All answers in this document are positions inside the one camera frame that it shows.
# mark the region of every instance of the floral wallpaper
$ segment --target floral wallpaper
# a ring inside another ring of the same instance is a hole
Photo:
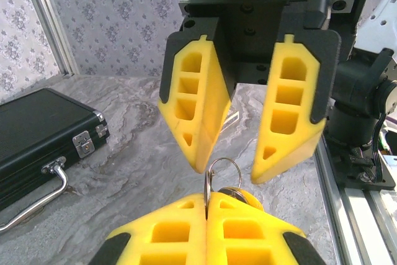
[[[0,0],[0,102],[59,72],[31,0]]]
[[[55,0],[81,72],[128,76],[161,74],[167,36],[182,20],[178,1]]]

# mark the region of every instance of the gray marble surface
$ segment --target gray marble surface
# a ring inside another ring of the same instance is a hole
[[[104,112],[108,144],[66,172],[67,192],[0,235],[0,264],[87,264],[115,228],[181,197],[203,191],[156,107],[158,78],[73,76],[54,89]],[[266,212],[300,227],[327,264],[335,264],[323,197],[312,159],[254,186],[250,183],[264,86],[239,86],[233,99],[241,120],[222,133],[211,160],[227,156],[243,173],[242,187]],[[236,170],[216,165],[214,188],[235,186]],[[54,189],[53,179],[0,212],[0,222]]]

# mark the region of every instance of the briefcase handle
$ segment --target briefcase handle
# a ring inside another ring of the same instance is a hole
[[[49,163],[42,168],[43,174],[56,174],[62,180],[62,185],[59,188],[55,189],[53,192],[45,195],[44,197],[34,202],[32,205],[28,206],[23,211],[18,213],[8,223],[0,225],[0,233],[4,233],[14,226],[18,225],[20,222],[30,217],[33,213],[50,203],[53,199],[57,198],[66,190],[68,186],[68,177],[66,173],[62,170],[62,168],[65,166],[65,162],[66,158],[64,156],[61,156],[52,163]]]

